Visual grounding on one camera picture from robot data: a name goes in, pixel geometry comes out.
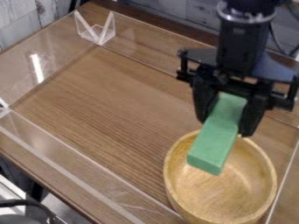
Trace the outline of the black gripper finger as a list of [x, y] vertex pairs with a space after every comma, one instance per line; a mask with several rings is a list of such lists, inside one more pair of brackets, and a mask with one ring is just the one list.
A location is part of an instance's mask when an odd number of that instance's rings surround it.
[[250, 137], [257, 129], [265, 111], [268, 110], [269, 95], [254, 93], [242, 96], [245, 106], [237, 124], [237, 133], [242, 137]]

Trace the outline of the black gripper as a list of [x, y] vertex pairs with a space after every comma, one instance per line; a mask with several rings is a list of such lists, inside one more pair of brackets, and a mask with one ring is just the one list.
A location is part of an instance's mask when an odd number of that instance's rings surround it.
[[238, 97], [265, 94], [268, 109], [293, 109], [297, 77], [265, 52], [278, 5], [278, 2], [220, 2], [217, 49], [189, 48], [177, 52], [181, 58], [177, 79], [192, 83], [194, 113], [201, 123], [220, 91]]

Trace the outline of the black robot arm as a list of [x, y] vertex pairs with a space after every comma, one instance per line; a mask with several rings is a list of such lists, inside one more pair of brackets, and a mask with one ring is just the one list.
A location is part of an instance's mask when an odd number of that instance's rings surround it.
[[299, 73], [273, 61], [266, 39], [276, 7], [289, 0], [220, 0], [218, 45], [216, 50], [182, 48], [176, 79], [192, 89], [200, 122], [210, 116], [221, 92], [245, 100], [237, 133], [253, 135], [264, 113], [274, 108], [290, 111], [299, 90]]

